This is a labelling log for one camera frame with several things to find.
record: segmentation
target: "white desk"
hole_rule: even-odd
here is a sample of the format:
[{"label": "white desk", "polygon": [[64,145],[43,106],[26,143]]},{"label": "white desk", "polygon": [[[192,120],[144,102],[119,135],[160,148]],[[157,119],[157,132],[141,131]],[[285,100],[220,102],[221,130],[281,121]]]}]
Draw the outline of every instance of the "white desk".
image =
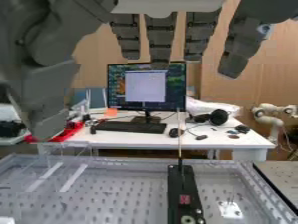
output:
[{"label": "white desk", "polygon": [[[168,117],[171,112],[156,112],[161,118]],[[129,121],[133,116],[140,116],[136,112],[121,112],[119,117],[131,116],[127,118],[119,118],[116,121]],[[103,118],[103,114],[92,115],[95,118]],[[185,120],[186,114],[183,114],[181,120]],[[177,114],[163,121],[168,123],[168,127],[164,134],[143,134],[129,132],[111,132],[97,131],[95,135],[89,133],[89,127],[83,130],[68,139],[64,143],[67,146],[88,145],[89,147],[97,147],[100,149],[177,149],[179,138],[171,138],[168,133],[172,128],[177,128]],[[183,128],[190,128],[190,131],[197,135],[208,135],[208,138],[198,141],[196,137],[185,132],[183,136],[183,149],[184,150],[200,150],[200,149],[233,149],[234,160],[257,160],[265,161],[268,149],[276,148],[260,134],[253,130],[248,134],[240,134],[240,139],[230,139],[228,137],[228,130],[233,130],[233,127],[240,125],[241,122],[230,118],[225,125],[214,127],[212,125],[185,124]]]}]

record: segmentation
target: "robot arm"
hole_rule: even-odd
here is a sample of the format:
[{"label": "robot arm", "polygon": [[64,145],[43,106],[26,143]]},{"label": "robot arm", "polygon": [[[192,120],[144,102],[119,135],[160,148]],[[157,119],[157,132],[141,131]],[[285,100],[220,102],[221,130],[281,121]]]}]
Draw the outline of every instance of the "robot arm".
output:
[{"label": "robot arm", "polygon": [[[186,11],[185,60],[201,61],[225,0],[3,0],[0,83],[32,134],[47,139],[64,129],[64,95],[80,66],[77,42],[111,23],[124,57],[140,57],[144,13],[155,68],[169,63],[177,11]],[[242,0],[230,24],[218,71],[241,74],[272,24],[297,18],[298,1]]]},{"label": "robot arm", "polygon": [[262,103],[262,104],[260,104],[258,107],[253,108],[253,114],[254,114],[256,121],[262,124],[273,125],[269,140],[274,144],[278,144],[280,129],[281,129],[281,127],[284,127],[285,123],[280,118],[266,116],[266,114],[272,113],[274,115],[274,114],[285,113],[290,117],[298,118],[297,112],[298,112],[298,110],[297,110],[296,105],[289,105],[286,107],[278,107],[273,104]]},{"label": "robot arm", "polygon": [[0,3],[0,80],[39,139],[64,130],[64,95],[80,69],[71,55],[80,39],[111,20],[113,8],[111,0]]}]

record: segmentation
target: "red object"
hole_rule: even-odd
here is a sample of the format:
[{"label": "red object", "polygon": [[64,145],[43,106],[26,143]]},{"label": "red object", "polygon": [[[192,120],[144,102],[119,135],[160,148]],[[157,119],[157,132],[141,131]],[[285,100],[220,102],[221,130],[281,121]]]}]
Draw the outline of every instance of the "red object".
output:
[{"label": "red object", "polygon": [[[83,122],[69,122],[67,124],[67,128],[64,129],[64,132],[60,135],[55,136],[48,142],[64,142],[83,129],[83,127]],[[24,140],[27,143],[39,142],[32,135],[26,136]]]},{"label": "red object", "polygon": [[181,205],[189,205],[190,204],[190,196],[189,195],[180,195],[180,204]]}]

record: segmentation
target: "keyboard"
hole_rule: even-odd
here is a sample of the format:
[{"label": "keyboard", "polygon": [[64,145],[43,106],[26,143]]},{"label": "keyboard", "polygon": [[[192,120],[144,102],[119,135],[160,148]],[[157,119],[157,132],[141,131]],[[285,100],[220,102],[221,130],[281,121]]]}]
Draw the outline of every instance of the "keyboard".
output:
[{"label": "keyboard", "polygon": [[167,124],[133,123],[123,121],[108,121],[96,126],[96,130],[101,131],[121,131],[147,134],[163,134],[165,132],[165,128]]}]

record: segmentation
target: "monitor screen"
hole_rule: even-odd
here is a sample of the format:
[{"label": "monitor screen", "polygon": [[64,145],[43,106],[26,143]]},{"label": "monitor screen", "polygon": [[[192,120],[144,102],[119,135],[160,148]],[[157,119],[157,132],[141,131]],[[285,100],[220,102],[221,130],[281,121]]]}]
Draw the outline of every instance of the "monitor screen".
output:
[{"label": "monitor screen", "polygon": [[151,64],[108,66],[108,106],[120,110],[185,111],[186,64],[168,70]]}]

